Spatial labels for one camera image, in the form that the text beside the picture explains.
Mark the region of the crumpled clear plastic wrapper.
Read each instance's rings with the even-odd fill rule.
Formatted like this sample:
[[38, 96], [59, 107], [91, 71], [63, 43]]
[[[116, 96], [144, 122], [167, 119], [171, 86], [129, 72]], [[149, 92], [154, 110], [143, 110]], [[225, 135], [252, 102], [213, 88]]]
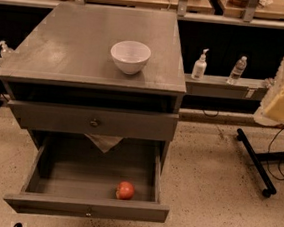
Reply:
[[271, 88], [274, 86], [274, 84], [276, 83], [276, 81], [273, 78], [266, 78], [263, 83], [262, 86], [265, 88]]

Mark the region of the grey cloth under drawer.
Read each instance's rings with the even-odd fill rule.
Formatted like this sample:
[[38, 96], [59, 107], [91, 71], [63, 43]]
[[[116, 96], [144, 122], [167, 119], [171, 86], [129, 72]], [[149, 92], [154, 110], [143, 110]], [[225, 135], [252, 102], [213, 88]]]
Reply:
[[100, 149], [102, 153], [106, 153], [122, 141], [122, 138], [119, 136], [99, 136], [87, 134], [87, 137]]

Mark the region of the white pump lotion bottle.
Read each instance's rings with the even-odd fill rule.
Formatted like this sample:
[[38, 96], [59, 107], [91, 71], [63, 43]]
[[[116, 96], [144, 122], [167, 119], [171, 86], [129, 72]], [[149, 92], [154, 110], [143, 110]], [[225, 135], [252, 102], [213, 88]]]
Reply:
[[204, 76], [204, 72], [207, 68], [207, 52], [208, 49], [202, 51], [200, 58], [194, 63], [194, 68], [192, 69], [191, 77], [192, 79], [200, 80]]

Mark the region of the clear pump bottle left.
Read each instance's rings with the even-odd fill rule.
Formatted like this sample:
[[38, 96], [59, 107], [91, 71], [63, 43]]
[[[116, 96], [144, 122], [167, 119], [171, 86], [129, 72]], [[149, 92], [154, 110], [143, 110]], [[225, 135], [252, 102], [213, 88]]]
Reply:
[[2, 58], [7, 58], [10, 54], [13, 53], [13, 49], [8, 47], [5, 41], [0, 41], [0, 56]]

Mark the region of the clear plastic water bottle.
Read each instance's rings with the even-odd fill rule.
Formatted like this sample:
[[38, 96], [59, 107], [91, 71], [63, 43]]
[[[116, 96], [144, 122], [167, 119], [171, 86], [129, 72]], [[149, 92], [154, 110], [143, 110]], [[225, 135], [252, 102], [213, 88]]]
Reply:
[[234, 65], [232, 71], [230, 72], [229, 78], [226, 81], [228, 84], [233, 85], [240, 79], [242, 73], [245, 71], [247, 66], [247, 57], [242, 56]]

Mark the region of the closed grey top drawer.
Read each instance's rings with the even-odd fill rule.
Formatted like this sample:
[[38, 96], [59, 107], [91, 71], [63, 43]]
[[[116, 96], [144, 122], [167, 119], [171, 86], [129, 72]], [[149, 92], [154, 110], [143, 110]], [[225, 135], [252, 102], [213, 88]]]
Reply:
[[90, 106], [12, 100], [21, 128], [171, 141], [179, 116]]

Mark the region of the red apple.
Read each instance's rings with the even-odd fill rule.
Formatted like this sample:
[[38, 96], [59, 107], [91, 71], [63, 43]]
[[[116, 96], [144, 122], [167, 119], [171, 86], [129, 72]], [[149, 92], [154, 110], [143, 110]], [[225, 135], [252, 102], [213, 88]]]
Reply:
[[134, 196], [135, 187], [128, 181], [122, 181], [118, 184], [116, 198], [118, 200], [131, 200]]

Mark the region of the open grey middle drawer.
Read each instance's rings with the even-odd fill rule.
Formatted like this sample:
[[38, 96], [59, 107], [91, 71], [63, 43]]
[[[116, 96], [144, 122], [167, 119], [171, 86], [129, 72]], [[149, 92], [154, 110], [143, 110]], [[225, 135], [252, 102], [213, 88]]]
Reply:
[[[4, 201], [22, 214], [163, 223], [160, 151], [158, 141], [127, 138], [102, 153], [85, 135], [49, 133], [21, 191]], [[131, 200], [116, 198], [122, 181], [135, 187]]]

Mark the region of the grey wooden drawer cabinet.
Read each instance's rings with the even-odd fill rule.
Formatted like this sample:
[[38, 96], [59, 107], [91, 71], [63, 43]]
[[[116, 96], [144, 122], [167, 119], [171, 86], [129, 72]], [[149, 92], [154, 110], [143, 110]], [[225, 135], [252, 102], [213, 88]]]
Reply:
[[[151, 50], [137, 74], [125, 74], [113, 62], [110, 49], [121, 41], [141, 42]], [[186, 90], [180, 48], [173, 13], [63, 2], [3, 62], [0, 79], [10, 101], [178, 115]], [[24, 129], [38, 151], [46, 134], [68, 133]], [[161, 145], [163, 168], [170, 141], [151, 141]]]

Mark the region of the white ceramic bowl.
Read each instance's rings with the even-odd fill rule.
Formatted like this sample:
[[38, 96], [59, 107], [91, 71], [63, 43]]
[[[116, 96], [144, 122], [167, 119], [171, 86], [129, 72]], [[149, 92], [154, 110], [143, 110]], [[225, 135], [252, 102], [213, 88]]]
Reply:
[[145, 44], [135, 41], [121, 41], [110, 49], [116, 67], [125, 74], [137, 74], [147, 65], [151, 50]]

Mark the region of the black wheeled stand base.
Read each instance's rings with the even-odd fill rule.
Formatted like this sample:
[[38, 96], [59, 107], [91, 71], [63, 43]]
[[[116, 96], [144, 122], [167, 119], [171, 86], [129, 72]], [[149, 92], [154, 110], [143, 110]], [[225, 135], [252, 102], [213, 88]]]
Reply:
[[242, 141], [246, 151], [249, 154], [249, 157], [253, 161], [256, 170], [260, 174], [263, 183], [265, 184], [265, 188], [262, 191], [262, 195], [266, 198], [270, 198], [272, 195], [276, 195], [277, 191], [273, 185], [273, 182], [270, 180], [268, 174], [265, 171], [263, 166], [263, 162], [269, 165], [272, 161], [282, 163], [284, 162], [284, 151], [283, 152], [271, 152], [268, 150], [264, 153], [256, 153], [255, 150], [252, 148], [251, 143], [249, 142], [247, 136], [245, 135], [244, 131], [239, 128], [237, 130], [237, 140]]

